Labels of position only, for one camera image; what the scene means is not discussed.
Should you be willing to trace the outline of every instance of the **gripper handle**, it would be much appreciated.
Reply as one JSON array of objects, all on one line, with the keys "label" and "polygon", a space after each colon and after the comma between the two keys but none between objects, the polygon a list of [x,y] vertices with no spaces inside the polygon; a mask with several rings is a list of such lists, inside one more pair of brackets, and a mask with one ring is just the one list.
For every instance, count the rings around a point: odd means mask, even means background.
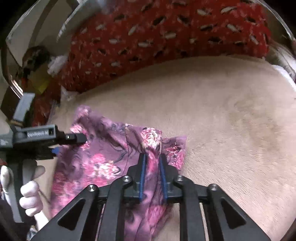
[{"label": "gripper handle", "polygon": [[32,159],[22,160],[21,156],[14,156],[13,160],[8,160],[7,167],[10,174],[8,195],[13,219],[16,223],[34,224],[34,217],[27,216],[25,209],[20,206],[20,198],[22,197],[20,188],[33,179],[37,162]]}]

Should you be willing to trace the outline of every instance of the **white glove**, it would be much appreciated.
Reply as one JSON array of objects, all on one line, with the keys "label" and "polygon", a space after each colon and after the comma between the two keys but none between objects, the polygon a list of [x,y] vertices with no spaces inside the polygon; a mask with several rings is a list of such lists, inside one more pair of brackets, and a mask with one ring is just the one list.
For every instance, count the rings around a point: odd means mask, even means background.
[{"label": "white glove", "polygon": [[[44,166],[37,166],[33,179],[40,177],[45,172]],[[7,192],[7,188],[10,183],[10,174],[6,166],[1,167],[0,182],[3,188],[5,199],[10,205],[10,198]],[[29,181],[27,184],[20,188],[20,192],[23,197],[20,199],[20,206],[26,209],[26,214],[30,217],[41,212],[43,209],[43,203],[39,195],[39,184],[35,181]]]}]

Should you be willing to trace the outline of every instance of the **beige carpet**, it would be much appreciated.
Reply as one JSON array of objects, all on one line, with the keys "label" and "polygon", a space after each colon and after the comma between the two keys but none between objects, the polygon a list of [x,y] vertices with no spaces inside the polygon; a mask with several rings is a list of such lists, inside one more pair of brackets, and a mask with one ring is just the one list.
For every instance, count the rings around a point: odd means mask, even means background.
[{"label": "beige carpet", "polygon": [[[268,63],[202,57],[145,68],[63,104],[53,118],[59,129],[69,130],[80,104],[167,137],[186,135],[183,175],[219,184],[272,240],[294,221],[296,93]],[[49,195],[54,161],[42,163]],[[179,240],[177,207],[156,240]]]}]

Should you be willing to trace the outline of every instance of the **metal screw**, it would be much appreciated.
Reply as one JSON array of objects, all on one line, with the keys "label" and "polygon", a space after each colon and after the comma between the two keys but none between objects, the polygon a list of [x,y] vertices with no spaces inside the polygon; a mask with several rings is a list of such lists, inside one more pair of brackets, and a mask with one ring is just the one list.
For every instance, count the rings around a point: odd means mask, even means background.
[{"label": "metal screw", "polygon": [[123,181],[124,182],[129,182],[131,180],[130,176],[123,176]]},{"label": "metal screw", "polygon": [[209,188],[212,190],[212,191],[216,191],[218,189],[218,185],[217,184],[211,184],[209,185]]},{"label": "metal screw", "polygon": [[95,191],[95,190],[96,190],[96,185],[89,185],[89,186],[87,187],[87,190],[88,190],[89,192],[93,192],[93,191]]},{"label": "metal screw", "polygon": [[183,180],[183,176],[178,175],[178,177],[177,177],[177,181],[178,181],[178,182],[181,182],[182,180]]}]

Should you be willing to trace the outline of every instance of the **person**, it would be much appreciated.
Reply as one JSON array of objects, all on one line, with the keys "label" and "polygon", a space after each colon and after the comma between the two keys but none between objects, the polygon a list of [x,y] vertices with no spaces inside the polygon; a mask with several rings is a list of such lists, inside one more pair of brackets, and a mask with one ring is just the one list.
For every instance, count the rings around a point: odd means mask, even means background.
[{"label": "person", "polygon": [[[29,217],[35,217],[37,221],[37,230],[40,230],[44,225],[48,223],[47,217],[42,212],[43,203],[41,201],[39,193],[39,184],[34,180],[44,173],[44,166],[37,166],[33,180],[23,185],[20,189],[21,194],[23,195],[23,197],[20,198],[20,206],[26,210],[25,212]],[[9,174],[8,167],[6,165],[2,165],[0,170],[0,191],[2,190],[3,193],[2,199],[6,200],[9,205],[11,205],[10,197],[8,195],[8,187],[10,184],[11,175]]]}]

